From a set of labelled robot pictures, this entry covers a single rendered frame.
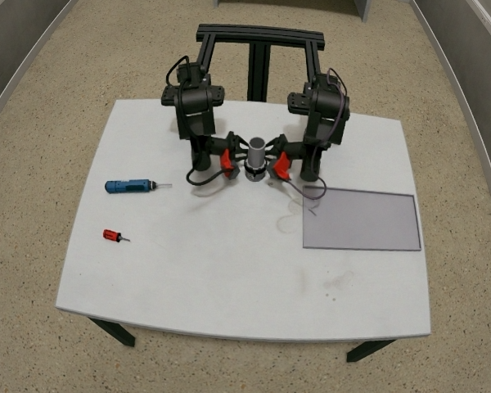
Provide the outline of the red screwdriver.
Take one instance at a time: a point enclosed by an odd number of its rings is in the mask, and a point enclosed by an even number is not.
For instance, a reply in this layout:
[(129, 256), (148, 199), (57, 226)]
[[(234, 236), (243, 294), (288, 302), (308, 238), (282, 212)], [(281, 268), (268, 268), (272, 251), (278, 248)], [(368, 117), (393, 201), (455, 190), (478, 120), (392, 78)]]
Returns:
[(107, 229), (104, 230), (103, 237), (116, 242), (120, 242), (120, 240), (122, 239), (130, 242), (129, 239), (121, 237), (121, 233), (116, 233), (114, 231), (107, 230)]

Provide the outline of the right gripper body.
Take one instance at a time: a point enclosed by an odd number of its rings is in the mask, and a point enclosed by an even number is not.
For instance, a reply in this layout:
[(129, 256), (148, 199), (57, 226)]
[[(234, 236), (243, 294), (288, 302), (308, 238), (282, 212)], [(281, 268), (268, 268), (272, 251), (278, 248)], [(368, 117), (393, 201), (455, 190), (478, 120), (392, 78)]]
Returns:
[(210, 145), (210, 155), (220, 156), (221, 165), (225, 165), (224, 169), (233, 170), (234, 167), (231, 167), (229, 164), (231, 163), (230, 160), (232, 160), (238, 150), (234, 132), (229, 131), (226, 138), (211, 137), (211, 142), (213, 142), (214, 145)]

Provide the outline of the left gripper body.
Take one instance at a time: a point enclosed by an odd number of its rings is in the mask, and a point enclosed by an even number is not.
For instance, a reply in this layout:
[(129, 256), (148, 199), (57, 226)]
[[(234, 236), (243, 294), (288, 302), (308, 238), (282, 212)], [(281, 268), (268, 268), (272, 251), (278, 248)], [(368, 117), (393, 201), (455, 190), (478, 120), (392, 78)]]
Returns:
[(303, 159), (301, 154), (301, 143), (302, 142), (288, 142), (284, 133), (277, 137), (274, 153), (279, 161), (273, 168), (279, 178), (284, 180), (290, 178), (290, 175), (287, 174), (286, 171), (291, 168), (292, 161)]

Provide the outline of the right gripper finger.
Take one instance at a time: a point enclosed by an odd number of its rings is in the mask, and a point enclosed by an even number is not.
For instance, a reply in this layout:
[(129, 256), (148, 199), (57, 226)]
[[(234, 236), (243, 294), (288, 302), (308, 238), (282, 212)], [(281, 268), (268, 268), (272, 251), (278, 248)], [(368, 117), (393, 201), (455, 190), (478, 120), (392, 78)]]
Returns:
[(237, 152), (236, 154), (244, 154), (244, 153), (248, 153), (248, 149), (245, 149), (245, 148), (241, 148), (240, 146), (240, 143), (249, 147), (249, 143), (246, 142), (243, 138), (241, 138), (239, 135), (236, 135), (236, 140), (237, 140)]
[(235, 162), (238, 162), (238, 161), (244, 160), (244, 159), (245, 159), (245, 157), (246, 157), (246, 155), (247, 155), (248, 153), (244, 153), (244, 154), (245, 154), (245, 156), (240, 156), (240, 157), (236, 157), (236, 154), (235, 154), (235, 156), (232, 158), (232, 160), (235, 160)]

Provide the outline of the blue electric screwdriver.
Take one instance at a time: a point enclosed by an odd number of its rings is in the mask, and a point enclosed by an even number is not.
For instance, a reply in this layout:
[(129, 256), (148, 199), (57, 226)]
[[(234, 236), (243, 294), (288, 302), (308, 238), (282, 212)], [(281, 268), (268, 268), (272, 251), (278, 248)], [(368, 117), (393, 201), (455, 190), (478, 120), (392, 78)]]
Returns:
[(172, 183), (158, 184), (149, 179), (112, 180), (107, 181), (107, 192), (149, 192), (158, 186), (170, 186)]

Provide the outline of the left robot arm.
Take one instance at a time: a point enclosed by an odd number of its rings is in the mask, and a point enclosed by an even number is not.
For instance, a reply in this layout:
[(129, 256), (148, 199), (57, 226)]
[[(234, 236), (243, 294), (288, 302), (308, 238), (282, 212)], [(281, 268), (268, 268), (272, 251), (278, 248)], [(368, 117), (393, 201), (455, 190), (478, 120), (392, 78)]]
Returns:
[[(304, 93), (290, 93), (290, 108), (305, 111), (309, 111), (309, 107), (311, 108), (307, 122), (308, 128), (306, 126), (306, 131), (304, 131), (305, 136), (303, 136), (303, 142), (301, 143), (301, 154), (303, 160), (300, 177), (306, 182), (318, 181), (318, 178), (311, 172), (311, 161), (313, 158), (314, 148), (318, 142), (322, 141), (332, 130), (332, 135), (325, 141), (326, 144), (325, 142), (320, 144), (322, 147), (318, 145), (318, 149), (314, 157), (313, 171), (319, 176), (322, 152), (327, 151), (328, 148), (331, 148), (332, 143), (336, 145), (341, 144), (345, 131), (345, 123), (347, 116), (349, 116), (349, 97), (345, 96), (344, 93), (343, 95), (340, 95), (340, 92), (338, 94), (337, 88), (328, 84), (327, 74), (320, 72), (317, 72), (317, 74), (318, 75), (314, 75), (312, 78), (313, 85), (311, 86), (311, 89), (314, 90), (312, 95)], [(324, 92), (323, 90), (328, 92)], [(334, 121), (323, 119), (320, 118), (320, 115), (329, 116), (335, 119)], [(338, 118), (338, 116), (340, 118)], [(319, 123), (318, 119), (320, 119)], [(334, 128), (332, 128), (333, 124)], [(309, 138), (305, 139), (304, 137)], [(316, 140), (311, 138), (316, 138)]]

